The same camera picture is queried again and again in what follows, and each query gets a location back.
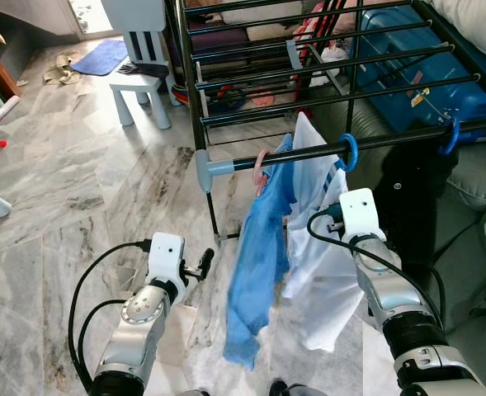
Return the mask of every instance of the gray sofa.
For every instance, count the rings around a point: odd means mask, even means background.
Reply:
[[[341,81],[347,84],[346,78],[341,77]],[[332,90],[322,88],[312,91],[310,96],[324,97]],[[311,111],[320,134],[329,143],[336,142],[345,130],[347,104],[320,106]],[[393,132],[367,100],[360,100],[355,104],[352,133],[361,139]],[[447,182],[443,182],[444,191],[435,199],[432,265],[440,272],[446,287],[448,340],[460,349],[486,385],[486,143],[461,147],[458,151],[459,162]],[[375,190],[383,181],[385,161],[391,153],[392,148],[361,152],[355,170],[347,175],[349,188]],[[421,208],[413,210],[420,213]],[[420,244],[420,235],[410,238],[416,238]],[[430,279],[427,270],[423,272],[423,284],[438,301],[435,280]]]

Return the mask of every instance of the black shoe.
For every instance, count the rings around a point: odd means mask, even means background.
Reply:
[[[270,387],[269,396],[281,396],[283,391],[285,391],[287,388],[288,386],[282,379],[276,379]]]

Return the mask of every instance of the drying rack rail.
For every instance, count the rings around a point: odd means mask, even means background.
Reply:
[[[238,234],[219,235],[219,229],[215,218],[215,209],[211,196],[213,179],[219,175],[230,174],[243,169],[254,167],[257,157],[230,158],[222,161],[211,161],[208,153],[210,137],[208,131],[226,125],[237,125],[258,120],[269,120],[283,117],[288,113],[299,109],[307,109],[313,106],[324,106],[340,101],[346,101],[347,123],[346,131],[351,130],[354,102],[358,99],[388,95],[398,92],[417,92],[424,88],[462,84],[478,83],[486,92],[486,73],[471,57],[465,53],[465,49],[458,40],[441,23],[439,16],[423,1],[403,0],[391,3],[364,5],[362,0],[357,0],[356,7],[345,8],[346,0],[324,0],[321,12],[284,16],[251,21],[225,26],[212,26],[200,29],[191,29],[189,17],[204,15],[214,12],[226,12],[250,7],[260,7],[295,0],[246,0],[231,2],[208,7],[186,8],[184,0],[166,0],[168,20],[172,33],[178,37],[177,47],[182,56],[181,64],[186,77],[186,87],[191,113],[191,123],[196,146],[197,175],[201,189],[206,195],[213,232],[217,242],[224,238],[236,238]],[[423,21],[401,26],[388,26],[380,29],[363,31],[361,29],[361,15],[365,11],[412,5]],[[333,35],[333,29],[337,19],[344,13],[355,12],[355,30],[343,34]],[[248,28],[253,26],[270,25],[273,23],[301,22],[306,18],[317,17],[318,21],[314,31],[302,34],[288,35],[287,37],[251,41],[244,44],[218,45],[195,50],[191,41],[192,36],[228,31],[232,29]],[[330,40],[360,38],[364,35],[374,35],[390,31],[403,31],[412,29],[433,29],[437,36],[444,41],[442,45],[423,49],[413,49],[394,54],[381,54],[359,59],[359,42],[354,40],[349,59],[324,63],[320,53]],[[468,76],[459,78],[447,78],[440,81],[409,84],[401,87],[362,92],[362,87],[356,86],[356,68],[359,65],[386,62],[396,59],[411,59],[401,68],[389,72],[382,77],[401,72],[413,64],[422,62],[436,54],[450,52],[463,64]],[[236,61],[245,62],[244,65],[230,65],[220,67]],[[215,70],[204,68],[217,65]],[[350,68],[350,88],[346,92],[340,86],[337,79],[330,73],[333,68]],[[309,87],[309,81],[314,72],[324,73],[337,94],[320,97],[318,99],[304,99],[303,92],[308,92],[322,87]],[[296,92],[301,99],[298,101],[277,105],[264,106],[239,111],[224,111],[212,113],[211,103],[206,101],[206,96],[212,92],[218,92],[225,86],[237,87],[241,93],[224,99],[224,102],[237,101],[241,97],[256,98],[269,96],[271,93],[280,95]],[[460,123],[461,131],[486,130],[486,119],[469,120]],[[357,140],[358,149],[366,150],[388,145],[406,144],[425,139],[449,139],[452,128],[449,125],[438,125],[418,130],[410,130],[406,133],[385,137],[375,137]],[[221,144],[238,142],[232,140]],[[350,146],[347,143],[325,144],[312,148],[294,149],[282,153],[270,153],[262,161],[262,165],[272,165],[288,161],[299,161],[308,158],[316,158],[331,154],[348,153]]]

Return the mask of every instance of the marble floor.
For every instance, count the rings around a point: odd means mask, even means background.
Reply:
[[[191,122],[185,107],[172,107],[172,128],[159,130],[149,107],[127,96],[135,124],[122,128],[104,78],[46,86],[43,72],[57,54],[86,54],[97,42],[41,50],[21,76],[21,103],[0,122],[0,196],[13,212],[0,219],[0,395],[81,395],[69,358],[67,321],[80,275],[100,253],[156,231],[186,239],[185,258],[197,263],[216,251],[210,275],[192,281],[172,308],[146,394],[173,396],[207,389],[212,396],[267,396],[282,377],[331,395],[396,395],[396,377],[383,337],[362,304],[334,353],[307,351],[295,336],[295,319],[276,304],[259,333],[261,350],[248,372],[222,358],[227,289],[236,240],[215,246],[205,198],[196,182]],[[292,131],[289,120],[213,130],[213,142]],[[211,148],[215,159],[255,155],[281,137]],[[220,228],[237,231],[254,194],[251,176],[215,179],[213,198]],[[125,298],[145,274],[145,255],[118,252],[87,279],[79,297],[75,337],[98,303]],[[96,315],[85,343],[87,366],[96,368],[117,324],[118,308]]]

